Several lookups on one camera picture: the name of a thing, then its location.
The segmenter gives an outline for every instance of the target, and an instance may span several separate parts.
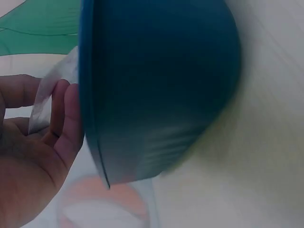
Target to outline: hand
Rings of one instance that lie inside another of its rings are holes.
[[[28,135],[28,118],[4,119],[6,108],[33,105],[40,79],[0,77],[0,228],[30,222],[59,191],[82,146],[78,86],[60,80],[51,123]]]

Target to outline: finger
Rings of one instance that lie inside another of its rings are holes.
[[[65,93],[69,87],[69,82],[61,79],[56,84],[52,94],[52,113],[49,132],[43,137],[42,141],[53,147],[60,137],[65,120]]]
[[[54,149],[69,170],[83,143],[84,133],[80,118],[78,85],[72,84],[65,94],[65,121],[63,131]]]
[[[10,119],[6,119],[8,121],[10,121],[11,123],[14,123],[20,130],[20,132],[23,135],[28,135],[29,131],[29,118],[26,117],[16,117],[16,118],[10,118]]]
[[[39,78],[29,75],[0,77],[0,132],[5,115],[5,108],[33,105],[39,83]]]
[[[49,127],[46,127],[36,133],[28,135],[28,139],[32,140],[42,140],[42,138],[49,132]]]

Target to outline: green fabric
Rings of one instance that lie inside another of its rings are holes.
[[[0,18],[0,56],[67,54],[78,43],[80,1],[27,0]]]

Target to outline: blue bowl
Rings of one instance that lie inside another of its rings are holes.
[[[81,112],[110,184],[174,164],[235,91],[240,43],[222,0],[83,0]]]

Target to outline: transparent plastic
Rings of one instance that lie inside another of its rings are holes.
[[[64,59],[57,63],[41,80],[29,120],[29,134],[49,126],[51,96],[60,79],[65,79],[69,83],[78,83],[78,47],[75,47]]]

